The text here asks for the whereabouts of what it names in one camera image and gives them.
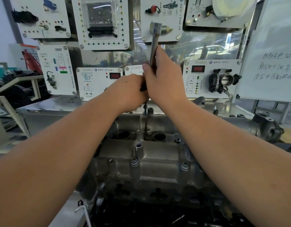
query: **engine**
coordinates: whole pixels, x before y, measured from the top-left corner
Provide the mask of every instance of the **engine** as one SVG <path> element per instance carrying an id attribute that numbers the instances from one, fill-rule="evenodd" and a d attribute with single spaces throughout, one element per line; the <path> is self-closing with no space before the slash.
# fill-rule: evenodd
<path id="1" fill-rule="evenodd" d="M 252 120 L 223 119 L 269 142 L 283 134 L 267 113 Z M 113 123 L 76 188 L 90 204 L 98 198 L 198 207 L 202 201 L 230 216 L 238 212 L 203 171 L 166 115 L 121 114 Z"/>

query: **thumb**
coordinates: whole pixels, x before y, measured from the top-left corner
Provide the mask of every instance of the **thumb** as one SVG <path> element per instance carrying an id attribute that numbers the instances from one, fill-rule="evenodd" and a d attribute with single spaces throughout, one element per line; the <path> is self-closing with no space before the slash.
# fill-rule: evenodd
<path id="1" fill-rule="evenodd" d="M 147 84 L 151 84 L 156 79 L 152 67 L 148 64 L 143 64 L 143 75 Z"/>

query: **blue connector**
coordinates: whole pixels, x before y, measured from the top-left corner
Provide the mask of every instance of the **blue connector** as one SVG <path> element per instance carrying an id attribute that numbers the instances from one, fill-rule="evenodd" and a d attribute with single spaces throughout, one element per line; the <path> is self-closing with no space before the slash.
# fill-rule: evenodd
<path id="1" fill-rule="evenodd" d="M 56 4 L 52 3 L 52 1 L 44 0 L 44 6 L 48 7 L 49 9 L 56 10 Z"/>

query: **person's left hand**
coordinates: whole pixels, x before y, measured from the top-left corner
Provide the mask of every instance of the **person's left hand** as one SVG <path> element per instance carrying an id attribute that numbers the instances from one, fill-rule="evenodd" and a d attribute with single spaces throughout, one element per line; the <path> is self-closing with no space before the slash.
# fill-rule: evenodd
<path id="1" fill-rule="evenodd" d="M 119 114 L 136 110 L 148 100 L 148 91 L 140 91 L 145 82 L 144 76 L 131 74 L 122 76 L 109 86 L 102 95 L 107 103 L 113 105 Z"/>

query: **whiteboard frame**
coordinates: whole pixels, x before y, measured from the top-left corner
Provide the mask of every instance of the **whiteboard frame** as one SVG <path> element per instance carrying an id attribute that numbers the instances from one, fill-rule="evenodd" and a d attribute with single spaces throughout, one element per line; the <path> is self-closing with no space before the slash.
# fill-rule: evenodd
<path id="1" fill-rule="evenodd" d="M 266 100 L 266 101 L 291 102 L 291 96 L 287 96 L 287 99 L 276 98 L 275 96 L 266 97 L 263 95 L 258 95 L 258 97 L 253 97 L 253 96 L 248 96 L 247 92 L 244 92 L 241 90 L 241 86 L 245 87 L 245 85 L 247 85 L 245 83 L 245 81 L 243 81 L 243 76 L 247 75 L 248 60 L 252 59 L 252 57 L 250 55 L 253 53 L 254 49 L 257 47 L 257 42 L 259 41 L 258 39 L 259 39 L 261 32 L 263 30 L 266 30 L 266 28 L 261 27 L 263 24 L 268 23 L 268 22 L 264 21 L 267 19 L 266 17 L 264 17 L 264 15 L 268 14 L 268 12 L 270 12 L 272 8 L 273 8 L 272 11 L 275 11 L 275 8 L 283 8 L 285 5 L 287 7 L 291 7 L 291 2 L 289 2 L 287 0 L 265 0 L 263 8 L 262 8 L 261 16 L 260 16 L 259 21 L 258 21 L 257 29 L 253 31 L 253 35 L 251 37 L 250 43 L 245 51 L 245 55 L 243 58 L 243 65 L 242 65 L 241 73 L 240 73 L 240 75 L 242 75 L 242 79 L 237 84 L 237 88 L 235 90 L 235 94 L 234 94 L 234 98 L 233 98 L 232 102 L 235 101 L 237 95 L 239 95 L 239 99 L 258 99 L 258 100 Z M 274 27 L 275 24 L 280 24 L 280 23 L 273 22 L 273 24 L 270 26 Z"/>

